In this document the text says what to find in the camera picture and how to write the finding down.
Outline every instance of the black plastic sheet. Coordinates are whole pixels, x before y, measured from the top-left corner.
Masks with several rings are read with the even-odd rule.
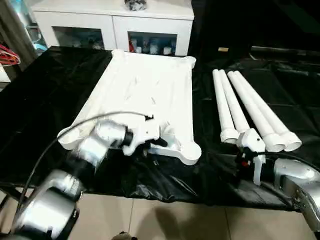
[[[0,186],[23,186],[46,145],[73,122],[111,58],[110,51],[52,47],[0,92]],[[194,140],[202,149],[198,163],[186,166],[177,158],[160,155],[127,157],[113,150],[88,192],[163,202],[295,210],[265,188],[235,177],[238,150],[220,143],[214,68],[240,70],[303,141],[294,154],[320,166],[318,68],[274,61],[198,62],[192,83]],[[37,186],[67,154],[58,143],[54,145],[31,185]]]

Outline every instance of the white tray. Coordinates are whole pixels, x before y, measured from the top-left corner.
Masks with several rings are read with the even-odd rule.
[[[201,156],[193,134],[192,68],[196,59],[122,50],[113,50],[112,55],[111,62],[72,125],[112,111],[135,111],[154,116],[160,123],[160,136],[168,146],[152,144],[149,153],[177,157],[186,165],[195,164]],[[129,128],[145,121],[143,116],[132,114],[108,118]],[[95,122],[86,123],[59,142],[71,150],[94,125]]]

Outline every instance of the table leg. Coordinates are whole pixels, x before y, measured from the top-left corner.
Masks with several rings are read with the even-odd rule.
[[[11,198],[13,198],[16,201],[19,201],[21,192],[19,192],[15,187],[13,186],[0,186],[0,191],[4,192],[6,195],[9,195]],[[23,199],[23,202],[25,202],[28,198],[25,196]]]

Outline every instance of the white cylinder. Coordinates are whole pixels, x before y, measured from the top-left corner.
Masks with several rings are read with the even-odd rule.
[[[235,129],[234,122],[230,114],[229,106],[225,96],[224,88],[220,79],[219,70],[212,71],[215,98],[218,107],[220,126],[221,126],[221,142],[235,144],[239,133]]]
[[[248,81],[242,76],[239,71],[235,71],[234,74],[246,88],[255,104],[258,106],[264,117],[272,126],[274,131],[279,134],[285,141],[285,151],[290,152],[299,148],[302,144],[298,136],[291,132],[287,126],[279,119],[279,117],[272,111],[269,105],[263,100],[263,98],[256,92],[256,90],[248,83]]]
[[[255,104],[249,93],[242,85],[242,81],[238,80],[233,71],[228,72],[227,75],[230,78],[236,92],[240,96],[260,135],[262,136],[267,151],[280,152],[284,150],[286,147],[284,140],[277,133],[275,133],[274,129],[271,127],[265,116],[259,110],[258,106]]]
[[[237,100],[234,90],[231,87],[231,84],[228,80],[225,70],[221,69],[219,71],[220,78],[222,81],[222,86],[224,90],[224,95],[226,97],[226,101],[228,103],[231,116],[233,119],[233,123],[235,125],[235,129],[239,133],[243,133],[250,129],[250,126],[247,122],[247,119],[242,111],[240,104]]]

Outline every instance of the tiled floor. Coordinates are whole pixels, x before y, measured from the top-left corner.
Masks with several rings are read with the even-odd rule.
[[[8,232],[17,206],[10,200],[0,213]],[[139,240],[315,240],[303,216],[295,212],[87,195],[71,240],[110,240],[129,231]]]

